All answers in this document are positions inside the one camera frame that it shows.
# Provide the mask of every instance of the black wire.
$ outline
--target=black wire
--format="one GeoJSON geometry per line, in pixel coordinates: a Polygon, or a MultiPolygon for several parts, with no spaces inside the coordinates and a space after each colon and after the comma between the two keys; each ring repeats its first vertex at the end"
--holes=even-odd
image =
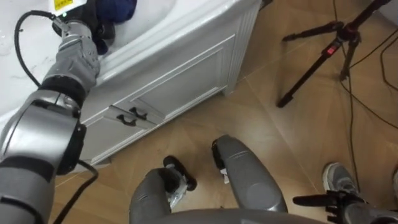
{"type": "Polygon", "coordinates": [[[333,10],[335,12],[335,21],[337,21],[338,20],[338,16],[337,16],[336,0],[333,0],[333,10]]]}
{"type": "Polygon", "coordinates": [[[383,77],[383,81],[384,81],[385,84],[387,84],[387,86],[393,88],[393,89],[396,90],[396,91],[398,91],[398,88],[395,87],[393,84],[391,84],[391,83],[387,80],[387,78],[386,78],[386,70],[385,70],[385,68],[384,68],[384,59],[383,59],[383,55],[384,55],[384,52],[385,52],[388,48],[390,48],[395,42],[397,42],[397,40],[398,40],[398,37],[396,37],[396,38],[395,38],[389,45],[387,45],[387,46],[381,51],[381,53],[380,53],[381,75],[382,75],[382,77],[383,77]]]}
{"type": "MultiPolygon", "coordinates": [[[[341,85],[343,86],[343,88],[349,93],[349,90],[347,89],[347,87],[344,86],[344,84],[341,83],[341,85]]],[[[388,124],[389,126],[398,129],[398,126],[388,122],[387,120],[385,120],[384,118],[382,118],[380,115],[378,115],[376,112],[374,112],[370,107],[366,106],[360,99],[358,99],[354,94],[352,94],[353,98],[359,103],[361,104],[365,109],[367,109],[370,113],[372,113],[375,117],[379,118],[381,121],[383,121],[384,123],[388,124]]]]}
{"type": "Polygon", "coordinates": [[[359,184],[358,177],[358,166],[356,165],[355,153],[354,153],[354,141],[353,141],[353,129],[354,129],[354,99],[353,99],[353,84],[351,81],[351,76],[348,78],[348,93],[349,93],[349,108],[350,108],[350,122],[349,122],[349,147],[351,148],[350,157],[353,160],[353,168],[355,181],[358,188],[358,192],[361,192],[361,185],[359,184]]]}
{"type": "Polygon", "coordinates": [[[381,46],[383,46],[383,44],[385,44],[397,32],[398,32],[398,29],[396,29],[392,34],[390,34],[390,36],[388,36],[385,40],[383,40],[383,42],[381,42],[375,49],[370,51],[370,53],[368,53],[365,57],[363,57],[361,60],[352,64],[352,66],[350,66],[350,68],[355,67],[357,64],[359,64],[359,63],[363,62],[365,59],[367,59],[370,55],[372,55],[375,51],[377,51],[381,46]]]}
{"type": "MultiPolygon", "coordinates": [[[[338,15],[337,15],[337,8],[336,8],[336,0],[333,0],[333,8],[335,10],[335,19],[336,21],[338,20],[338,15]]],[[[344,48],[344,45],[341,45],[341,49],[343,50],[343,55],[344,58],[347,57],[346,54],[346,49],[344,48]]],[[[357,169],[357,165],[356,165],[356,159],[355,159],[355,152],[354,152],[354,140],[353,140],[353,129],[354,129],[354,100],[353,100],[353,86],[352,86],[352,82],[351,82],[351,75],[348,76],[348,83],[349,83],[349,108],[350,108],[350,122],[349,122],[349,155],[351,158],[351,163],[353,165],[353,172],[354,172],[354,178],[355,178],[355,182],[356,182],[356,186],[357,186],[357,190],[358,192],[361,191],[361,185],[359,183],[359,177],[358,177],[358,169],[357,169]]]]}
{"type": "Polygon", "coordinates": [[[69,202],[64,206],[60,214],[58,215],[57,219],[55,219],[54,223],[59,224],[62,223],[63,220],[65,219],[66,215],[68,214],[69,210],[72,208],[72,206],[75,204],[75,202],[79,199],[80,195],[86,190],[88,186],[90,186],[94,181],[97,180],[99,174],[98,171],[87,164],[84,161],[79,160],[78,164],[81,165],[82,167],[88,169],[92,174],[92,178],[88,179],[84,184],[82,184],[79,189],[75,192],[75,194],[72,196],[72,198],[69,200],[69,202]]]}
{"type": "Polygon", "coordinates": [[[53,15],[53,14],[51,14],[49,12],[32,10],[32,11],[29,11],[29,12],[23,14],[21,16],[21,18],[19,18],[19,20],[17,21],[17,25],[15,27],[15,31],[14,31],[14,44],[15,44],[15,51],[17,53],[18,61],[21,64],[21,67],[24,69],[26,75],[39,87],[40,86],[39,81],[37,81],[37,79],[29,71],[29,69],[27,68],[27,66],[26,66],[26,64],[24,62],[24,59],[22,58],[21,47],[19,45],[19,33],[21,31],[22,23],[29,16],[42,16],[42,17],[47,17],[47,18],[49,18],[51,20],[54,20],[56,17],[55,17],[55,15],[53,15]]]}

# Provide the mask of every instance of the wheel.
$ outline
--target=wheel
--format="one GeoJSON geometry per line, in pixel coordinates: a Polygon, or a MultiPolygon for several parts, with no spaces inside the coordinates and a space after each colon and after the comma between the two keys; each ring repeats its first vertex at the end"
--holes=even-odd
{"type": "Polygon", "coordinates": [[[213,152],[213,159],[214,159],[214,162],[216,163],[217,168],[219,170],[225,169],[224,161],[221,159],[221,154],[220,154],[220,152],[218,150],[218,147],[217,147],[217,140],[215,140],[213,142],[213,145],[211,147],[211,151],[213,152]]]}
{"type": "Polygon", "coordinates": [[[181,175],[183,175],[187,179],[187,191],[194,191],[198,186],[198,182],[195,178],[193,178],[185,168],[185,166],[174,156],[167,156],[163,160],[164,167],[167,165],[173,164],[174,169],[178,171],[181,175]]]}

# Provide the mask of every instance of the blue cloth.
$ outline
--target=blue cloth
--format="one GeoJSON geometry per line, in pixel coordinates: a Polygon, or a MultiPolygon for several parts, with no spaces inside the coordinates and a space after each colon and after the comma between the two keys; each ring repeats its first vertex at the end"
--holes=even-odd
{"type": "Polygon", "coordinates": [[[132,18],[137,0],[97,0],[97,17],[102,21],[121,23],[132,18]]]}

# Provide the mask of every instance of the gray robot leg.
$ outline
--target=gray robot leg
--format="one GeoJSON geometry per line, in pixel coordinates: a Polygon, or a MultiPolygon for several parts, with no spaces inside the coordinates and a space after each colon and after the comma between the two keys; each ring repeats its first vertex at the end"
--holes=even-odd
{"type": "Polygon", "coordinates": [[[241,141],[222,136],[213,143],[217,167],[226,169],[240,208],[287,212],[282,191],[267,168],[241,141]]]}
{"type": "Polygon", "coordinates": [[[134,192],[130,203],[130,224],[170,215],[165,182],[161,177],[163,170],[165,169],[151,170],[134,192]]]}

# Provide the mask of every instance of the sneaker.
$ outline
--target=sneaker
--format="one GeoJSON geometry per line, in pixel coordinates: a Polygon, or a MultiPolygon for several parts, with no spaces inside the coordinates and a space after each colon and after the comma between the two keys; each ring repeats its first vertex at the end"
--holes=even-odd
{"type": "Polygon", "coordinates": [[[348,170],[339,162],[328,164],[323,170],[323,187],[325,190],[345,191],[359,195],[354,179],[348,170]]]}
{"type": "Polygon", "coordinates": [[[394,172],[394,176],[392,177],[392,187],[394,188],[394,196],[398,202],[398,169],[394,172]]]}

